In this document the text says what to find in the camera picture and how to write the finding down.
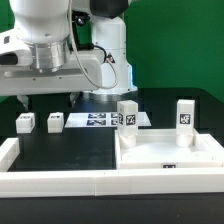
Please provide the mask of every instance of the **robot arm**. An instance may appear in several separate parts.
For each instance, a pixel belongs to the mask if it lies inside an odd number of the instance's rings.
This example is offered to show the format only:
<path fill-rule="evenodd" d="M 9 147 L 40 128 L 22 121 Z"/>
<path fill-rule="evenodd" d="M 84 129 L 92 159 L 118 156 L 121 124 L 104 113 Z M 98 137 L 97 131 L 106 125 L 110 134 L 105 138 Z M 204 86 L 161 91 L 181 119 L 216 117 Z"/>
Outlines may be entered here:
<path fill-rule="evenodd" d="M 74 0 L 72 9 L 112 18 L 131 2 L 114 1 Z M 10 0 L 10 5 L 15 26 L 0 34 L 0 95 L 98 89 L 82 74 L 69 50 L 69 0 Z M 103 53 L 83 51 L 79 57 L 85 71 L 101 85 Z"/>

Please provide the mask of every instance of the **tall white block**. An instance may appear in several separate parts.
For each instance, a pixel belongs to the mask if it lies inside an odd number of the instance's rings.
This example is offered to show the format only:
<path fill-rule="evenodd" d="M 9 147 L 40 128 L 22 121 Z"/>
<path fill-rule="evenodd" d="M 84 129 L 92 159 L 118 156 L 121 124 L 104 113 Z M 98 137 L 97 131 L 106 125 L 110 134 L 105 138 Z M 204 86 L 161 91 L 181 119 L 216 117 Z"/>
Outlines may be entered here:
<path fill-rule="evenodd" d="M 48 133 L 61 133 L 64 127 L 64 114 L 51 113 L 47 119 Z"/>
<path fill-rule="evenodd" d="M 176 143 L 180 147 L 190 147 L 194 142 L 194 100 L 177 102 Z"/>
<path fill-rule="evenodd" d="M 34 113 L 23 113 L 16 120 L 16 131 L 18 134 L 31 133 L 35 126 Z"/>
<path fill-rule="evenodd" d="M 119 101 L 118 111 L 118 134 L 122 148 L 131 148 L 136 145 L 138 134 L 137 115 L 138 104 L 132 100 Z"/>

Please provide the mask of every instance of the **white cube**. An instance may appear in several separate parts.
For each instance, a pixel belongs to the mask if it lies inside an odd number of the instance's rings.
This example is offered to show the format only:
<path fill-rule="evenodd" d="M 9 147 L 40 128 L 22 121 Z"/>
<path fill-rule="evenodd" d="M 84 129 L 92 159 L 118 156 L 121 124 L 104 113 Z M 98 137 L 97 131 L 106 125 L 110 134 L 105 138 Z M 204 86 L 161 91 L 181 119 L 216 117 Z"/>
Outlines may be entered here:
<path fill-rule="evenodd" d="M 61 133 L 64 127 L 64 114 L 51 113 L 47 119 L 48 133 Z"/>
<path fill-rule="evenodd" d="M 31 133 L 35 126 L 34 113 L 23 113 L 16 120 L 16 131 L 18 134 Z"/>
<path fill-rule="evenodd" d="M 132 100 L 117 103 L 118 133 L 124 137 L 137 135 L 138 104 Z"/>

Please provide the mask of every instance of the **white tray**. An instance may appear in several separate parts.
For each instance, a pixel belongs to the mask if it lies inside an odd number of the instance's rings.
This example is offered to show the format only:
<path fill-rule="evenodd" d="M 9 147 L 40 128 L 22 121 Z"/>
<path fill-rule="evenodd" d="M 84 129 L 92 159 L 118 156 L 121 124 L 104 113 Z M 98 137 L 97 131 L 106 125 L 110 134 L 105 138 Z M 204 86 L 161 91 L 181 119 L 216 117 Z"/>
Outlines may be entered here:
<path fill-rule="evenodd" d="M 198 134 L 196 130 L 194 145 L 189 148 L 176 145 L 175 129 L 139 130 L 136 142 L 134 148 L 123 149 L 115 132 L 117 169 L 223 166 L 223 147 L 211 135 Z"/>

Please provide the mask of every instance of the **cable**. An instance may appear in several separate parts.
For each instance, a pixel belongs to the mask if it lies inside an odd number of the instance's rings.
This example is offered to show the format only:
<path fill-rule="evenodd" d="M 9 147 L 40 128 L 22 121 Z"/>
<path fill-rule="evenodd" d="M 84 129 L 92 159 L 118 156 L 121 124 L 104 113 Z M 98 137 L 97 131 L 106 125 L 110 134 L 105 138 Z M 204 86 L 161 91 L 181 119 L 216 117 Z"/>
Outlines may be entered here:
<path fill-rule="evenodd" d="M 95 47 L 95 48 L 99 48 L 100 50 L 103 51 L 103 53 L 104 53 L 104 63 L 105 63 L 106 60 L 107 60 L 107 52 L 106 52 L 106 50 L 105 50 L 103 47 L 98 46 L 98 45 L 94 45 L 94 47 Z"/>
<path fill-rule="evenodd" d="M 109 65 L 111 66 L 111 68 L 113 69 L 114 71 L 114 75 L 115 75 L 115 81 L 113 83 L 113 85 L 111 86 L 102 86 L 100 85 L 99 83 L 96 83 L 89 75 L 88 73 L 85 71 L 81 61 L 80 61 L 80 58 L 79 58 L 79 55 L 78 55 L 78 51 L 77 51 L 77 47 L 76 47 L 76 44 L 75 44 L 75 40 L 74 40 L 74 35 L 73 35 L 73 29 L 72 29 L 72 0 L 69 0 L 69 9 L 68 9 L 68 24 L 69 24 L 69 33 L 70 33 L 70 39 L 71 39 L 71 43 L 72 43 L 72 48 L 73 48 L 73 52 L 76 56 L 76 59 L 77 59 L 77 62 L 78 62 L 78 65 L 82 71 L 82 73 L 85 75 L 85 77 L 89 80 L 89 82 L 91 82 L 94 86 L 96 86 L 97 88 L 99 89 L 112 89 L 114 88 L 117 83 L 118 83 L 118 73 L 115 69 L 115 67 L 113 66 L 113 64 L 107 59 L 107 62 L 109 63 Z"/>

